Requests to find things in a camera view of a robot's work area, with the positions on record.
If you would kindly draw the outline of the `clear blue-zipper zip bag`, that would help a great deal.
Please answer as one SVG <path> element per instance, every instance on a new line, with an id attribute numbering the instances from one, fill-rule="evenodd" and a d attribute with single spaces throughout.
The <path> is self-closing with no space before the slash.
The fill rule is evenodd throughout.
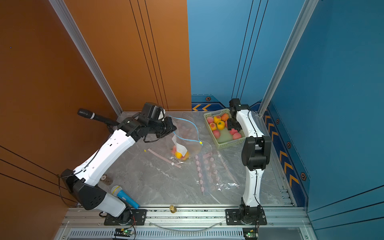
<path id="1" fill-rule="evenodd" d="M 182 164 L 190 158 L 194 158 L 195 155 L 198 155 L 203 147 L 203 142 L 200 140 L 200 134 L 198 127 L 195 123 L 188 119 L 183 119 L 180 117 L 170 116 L 173 120 L 173 124 L 177 127 L 178 125 L 194 125 L 198 131 L 198 138 L 196 140 L 184 139 L 177 135 L 177 130 L 163 139 L 153 143 L 153 145 L 147 149 L 147 152 L 153 154 L 155 157 L 165 161 L 167 164 L 179 168 L 182 168 Z M 186 152 L 189 152 L 190 157 L 183 161 L 177 159 L 175 155 L 172 154 L 173 146 L 176 146 L 177 152 L 181 153 L 183 156 Z"/>

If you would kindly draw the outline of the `pink-dotted zip bag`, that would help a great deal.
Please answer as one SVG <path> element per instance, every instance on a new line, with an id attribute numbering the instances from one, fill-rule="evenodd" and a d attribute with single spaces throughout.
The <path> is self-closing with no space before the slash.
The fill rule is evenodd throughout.
<path id="1" fill-rule="evenodd" d="M 240 185 L 231 173 L 224 156 L 220 151 L 211 151 L 194 156 L 198 184 L 201 193 L 213 196 L 213 193 L 239 189 Z"/>
<path id="2" fill-rule="evenodd" d="M 177 126 L 177 135 L 184 139 L 196 140 L 198 138 L 198 131 L 194 125 L 178 125 Z"/>

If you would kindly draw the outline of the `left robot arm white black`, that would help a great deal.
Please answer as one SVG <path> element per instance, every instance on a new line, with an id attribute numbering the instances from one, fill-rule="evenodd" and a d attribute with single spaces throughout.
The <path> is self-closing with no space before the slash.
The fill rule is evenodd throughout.
<path id="1" fill-rule="evenodd" d="M 69 193 L 86 209 L 99 210 L 113 217 L 119 224 L 128 224 L 134 205 L 107 193 L 98 186 L 110 166 L 130 147 L 148 135 L 160 140 L 177 128 L 165 110 L 154 103 L 145 103 L 141 112 L 117 122 L 86 109 L 78 115 L 107 125 L 111 135 L 107 141 L 84 163 L 74 170 L 66 169 L 60 175 Z"/>

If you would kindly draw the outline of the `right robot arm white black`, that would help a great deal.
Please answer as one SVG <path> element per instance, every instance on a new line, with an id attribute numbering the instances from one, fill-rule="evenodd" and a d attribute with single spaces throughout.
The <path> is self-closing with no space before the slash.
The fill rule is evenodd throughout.
<path id="1" fill-rule="evenodd" d="M 267 224 L 260 192 L 262 176 L 271 159 L 272 139 L 259 129 L 249 105 L 241 104 L 240 99 L 231 99 L 229 105 L 228 127 L 242 131 L 245 136 L 241 160 L 246 169 L 246 185 L 239 206 L 240 221 L 259 227 Z"/>

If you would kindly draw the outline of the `green plastic fruit basket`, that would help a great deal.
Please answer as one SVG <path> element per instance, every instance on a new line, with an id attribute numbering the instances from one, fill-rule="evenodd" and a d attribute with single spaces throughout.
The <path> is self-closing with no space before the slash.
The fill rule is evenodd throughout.
<path id="1" fill-rule="evenodd" d="M 222 109 L 204 114 L 206 128 L 208 129 L 209 134 L 213 139 L 217 149 L 224 149 L 234 145 L 238 145 L 243 143 L 245 140 L 245 134 L 243 130 L 229 130 L 228 125 L 224 120 L 222 120 L 224 122 L 224 128 L 219 129 L 217 127 L 217 123 L 219 121 L 215 122 L 215 117 L 222 117 L 223 115 L 228 116 L 227 120 L 230 120 L 232 118 L 229 109 Z"/>

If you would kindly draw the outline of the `black microphone on stand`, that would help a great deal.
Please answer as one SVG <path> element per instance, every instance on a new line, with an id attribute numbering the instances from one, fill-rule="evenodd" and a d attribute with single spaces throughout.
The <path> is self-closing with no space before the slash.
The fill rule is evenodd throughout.
<path id="1" fill-rule="evenodd" d="M 83 118 L 98 121 L 105 124 L 111 134 L 115 131 L 114 128 L 120 124 L 117 121 L 97 115 L 94 112 L 86 109 L 79 109 L 77 114 Z"/>

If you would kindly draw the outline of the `blue handheld microphone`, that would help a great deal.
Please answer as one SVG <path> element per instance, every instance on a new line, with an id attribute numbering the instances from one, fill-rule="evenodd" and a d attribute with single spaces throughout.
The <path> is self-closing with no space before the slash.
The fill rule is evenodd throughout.
<path id="1" fill-rule="evenodd" d="M 133 207 L 134 209 L 138 209 L 140 205 L 134 201 L 124 190 L 121 186 L 114 186 L 111 189 L 111 193 L 118 197 L 119 199 L 125 201 L 128 205 Z"/>

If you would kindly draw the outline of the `right green circuit board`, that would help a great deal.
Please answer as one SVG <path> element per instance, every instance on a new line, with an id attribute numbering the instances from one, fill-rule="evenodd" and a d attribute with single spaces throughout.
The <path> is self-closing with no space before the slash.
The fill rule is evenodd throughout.
<path id="1" fill-rule="evenodd" d="M 256 229 L 243 228 L 243 235 L 245 240 L 257 240 L 259 232 Z"/>

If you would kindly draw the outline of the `green circuit board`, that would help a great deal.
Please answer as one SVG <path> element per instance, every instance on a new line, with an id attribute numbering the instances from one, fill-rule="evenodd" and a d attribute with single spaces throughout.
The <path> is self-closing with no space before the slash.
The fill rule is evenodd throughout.
<path id="1" fill-rule="evenodd" d="M 117 240 L 134 240 L 135 238 L 135 231 L 129 228 L 116 228 L 113 233 L 113 239 Z"/>
<path id="2" fill-rule="evenodd" d="M 245 240 L 257 240 L 259 232 L 256 229 L 243 228 L 243 235 Z"/>

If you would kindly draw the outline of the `left green circuit board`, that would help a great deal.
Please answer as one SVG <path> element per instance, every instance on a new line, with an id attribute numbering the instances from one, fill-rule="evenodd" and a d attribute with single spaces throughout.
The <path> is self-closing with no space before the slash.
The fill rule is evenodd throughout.
<path id="1" fill-rule="evenodd" d="M 135 238 L 135 231 L 129 228 L 116 228 L 113 233 L 113 239 L 117 240 L 134 240 Z"/>

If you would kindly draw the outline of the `brass knob on rail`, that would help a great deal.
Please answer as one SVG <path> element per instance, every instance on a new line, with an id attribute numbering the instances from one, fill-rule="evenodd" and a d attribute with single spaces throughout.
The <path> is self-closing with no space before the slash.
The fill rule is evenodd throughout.
<path id="1" fill-rule="evenodd" d="M 177 212 L 177 208 L 174 205 L 170 205 L 169 209 L 172 214 Z"/>

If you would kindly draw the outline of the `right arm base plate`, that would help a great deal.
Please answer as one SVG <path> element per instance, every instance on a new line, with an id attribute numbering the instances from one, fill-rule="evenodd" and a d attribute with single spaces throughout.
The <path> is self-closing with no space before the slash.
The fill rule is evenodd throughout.
<path id="1" fill-rule="evenodd" d="M 228 226 L 265 226 L 268 224 L 267 216 L 262 209 L 256 209 L 253 213 L 242 212 L 240 209 L 226 209 L 225 214 Z"/>

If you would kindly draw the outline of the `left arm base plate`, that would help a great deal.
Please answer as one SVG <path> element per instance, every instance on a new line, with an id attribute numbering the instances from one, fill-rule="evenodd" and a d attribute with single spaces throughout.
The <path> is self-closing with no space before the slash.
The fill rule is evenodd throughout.
<path id="1" fill-rule="evenodd" d="M 147 210 L 127 209 L 119 217 L 110 214 L 105 216 L 105 226 L 143 226 L 147 218 Z"/>

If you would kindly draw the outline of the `aluminium front rail frame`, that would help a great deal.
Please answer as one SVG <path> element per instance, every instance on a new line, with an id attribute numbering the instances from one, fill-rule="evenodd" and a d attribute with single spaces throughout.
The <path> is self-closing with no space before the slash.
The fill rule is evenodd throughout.
<path id="1" fill-rule="evenodd" d="M 56 240 L 117 240 L 116 228 L 135 231 L 134 240 L 245 240 L 243 228 L 256 229 L 258 240 L 315 240 L 317 236 L 303 208 L 264 207 L 268 224 L 265 226 L 235 225 L 226 223 L 225 205 L 181 205 L 172 214 L 166 205 L 148 205 L 143 226 L 105 226 L 106 214 L 72 208 L 66 213 Z"/>

